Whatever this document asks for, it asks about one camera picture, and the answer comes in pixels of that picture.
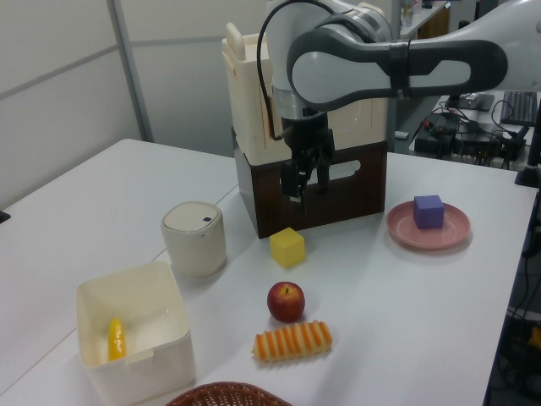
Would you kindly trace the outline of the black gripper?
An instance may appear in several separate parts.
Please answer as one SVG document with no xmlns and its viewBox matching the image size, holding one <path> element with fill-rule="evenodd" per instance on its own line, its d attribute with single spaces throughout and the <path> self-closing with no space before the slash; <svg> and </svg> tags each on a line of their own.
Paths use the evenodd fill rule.
<svg viewBox="0 0 541 406">
<path fill-rule="evenodd" d="M 329 189 L 329 167 L 335 152 L 333 132 L 326 113 L 306 118 L 281 120 L 281 133 L 291 150 L 291 159 L 281 165 L 281 187 L 288 189 L 297 210 L 306 212 L 305 190 L 313 170 L 317 173 L 317 194 Z"/>
</svg>

